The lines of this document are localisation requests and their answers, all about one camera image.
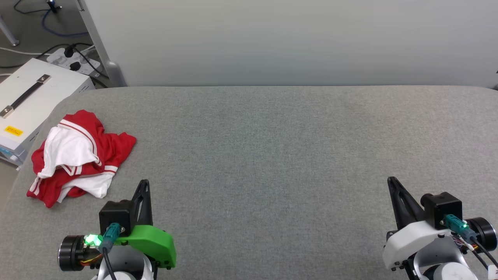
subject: gray table surface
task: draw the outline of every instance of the gray table surface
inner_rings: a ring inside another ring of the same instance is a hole
[[[90,279],[63,273],[66,235],[98,232],[108,200],[151,183],[154,225],[175,240],[177,267],[158,279],[407,279],[384,268],[397,176],[418,199],[448,191],[464,217],[498,225],[498,94],[455,86],[137,87],[61,102],[137,138],[108,195],[52,209],[26,197],[26,163],[0,214],[1,279]],[[485,279],[485,270],[467,256]]]

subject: teal connector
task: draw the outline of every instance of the teal connector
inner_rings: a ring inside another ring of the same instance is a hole
[[[451,231],[458,233],[467,243],[472,243],[472,237],[477,238],[477,233],[455,215],[446,215],[444,217],[444,225]]]
[[[114,242],[118,239],[121,234],[121,226],[118,223],[112,223],[103,235],[102,243],[99,246],[99,252],[102,253],[102,248],[107,248],[107,252],[110,252],[113,248]]]

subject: white stripe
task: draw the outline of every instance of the white stripe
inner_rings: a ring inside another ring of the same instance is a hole
[[[78,178],[89,178],[89,177],[93,177],[93,176],[98,176],[100,174],[109,174],[109,175],[112,175],[114,176],[115,173],[112,172],[112,171],[104,171],[104,172],[101,172],[101,173],[97,173],[97,174],[89,174],[89,175],[81,175],[79,176]]]
[[[69,176],[74,175],[74,166],[71,166],[71,169],[67,165],[64,165],[64,164],[61,166],[62,166],[62,169],[64,169]]]
[[[114,171],[116,172],[118,170],[118,167],[117,166],[112,166],[112,165],[106,165],[104,166],[104,170],[109,170],[109,171]]]
[[[75,131],[79,130],[79,132],[81,132],[84,135],[86,135],[90,139],[90,141],[92,142],[92,145],[93,145],[93,148],[94,148],[93,153],[97,157],[96,164],[98,166],[102,165],[102,163],[100,162],[100,158],[98,156],[98,153],[97,153],[97,144],[95,143],[95,140],[94,140],[93,136],[86,129],[84,129],[82,126],[79,126],[79,125],[77,125],[75,123],[72,123],[72,122],[70,122],[68,120],[65,120],[65,119],[62,119],[57,126],[60,126],[60,125],[62,125],[63,127],[67,128],[67,129],[71,129],[71,130],[75,130]]]
[[[34,182],[31,184],[31,187],[29,188],[30,192],[33,192],[36,189],[36,183],[38,182],[39,177],[37,177]]]
[[[38,178],[38,182],[36,183],[36,190],[33,192],[34,195],[38,196],[40,193],[40,183],[41,183],[41,178]]]

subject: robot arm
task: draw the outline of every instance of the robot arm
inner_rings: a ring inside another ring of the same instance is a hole
[[[176,266],[173,238],[153,226],[148,180],[140,181],[132,200],[108,201],[99,219],[100,235],[64,238],[58,254],[61,270],[81,271],[88,266],[99,270],[92,280],[110,280],[112,275],[155,280],[158,268]]]
[[[496,249],[492,225],[484,218],[463,221],[462,202],[447,192],[423,195],[422,210],[395,177],[387,183],[398,229],[387,233],[382,254],[385,267],[405,269],[410,280],[444,280],[455,273],[476,280],[463,258],[468,250],[464,243],[477,240],[484,250]],[[423,267],[430,268],[422,272]]]

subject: clothing pile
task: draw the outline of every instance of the clothing pile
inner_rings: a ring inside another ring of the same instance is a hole
[[[94,113],[80,110],[66,115],[31,156],[37,177],[26,195],[47,208],[66,196],[87,192],[103,198],[135,142],[126,133],[104,133]]]

